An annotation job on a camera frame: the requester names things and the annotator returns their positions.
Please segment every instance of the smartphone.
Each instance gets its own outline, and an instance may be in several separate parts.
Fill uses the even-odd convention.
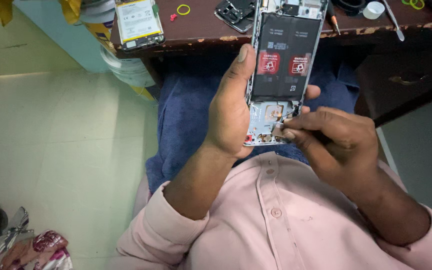
[[[123,52],[163,44],[163,27],[154,0],[116,0],[117,26]]]
[[[214,9],[214,15],[240,33],[253,26],[256,0],[223,0]]]
[[[256,2],[256,69],[246,89],[250,121],[245,145],[289,143],[282,137],[283,120],[301,113],[327,1]]]

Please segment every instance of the pink shirt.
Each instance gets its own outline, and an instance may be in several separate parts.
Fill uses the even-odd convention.
[[[432,270],[432,223],[406,247],[375,239],[341,192],[274,152],[232,169],[201,220],[167,203],[167,184],[121,236],[110,269]]]

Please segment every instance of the screwdriver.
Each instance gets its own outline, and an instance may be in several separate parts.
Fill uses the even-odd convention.
[[[333,7],[333,1],[328,0],[328,10],[326,11],[327,14],[330,16],[330,21],[331,23],[336,27],[336,31],[339,35],[341,35],[341,33],[339,32],[339,27],[338,27],[338,21],[336,20],[336,14],[335,14],[335,9]]]

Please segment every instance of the desk drawer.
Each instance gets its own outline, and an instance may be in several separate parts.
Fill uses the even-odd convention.
[[[357,68],[376,125],[432,101],[432,50],[369,55]]]

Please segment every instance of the blue towel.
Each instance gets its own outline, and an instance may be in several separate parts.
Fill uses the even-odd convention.
[[[170,65],[159,99],[158,152],[146,162],[151,193],[171,180],[202,144],[208,129],[209,103],[232,58],[186,57]],[[321,88],[318,98],[305,102],[311,111],[328,106],[353,113],[359,95],[358,84],[354,72],[338,57],[318,54],[309,82]],[[280,144],[257,146],[235,166],[269,151],[308,164],[294,144]]]

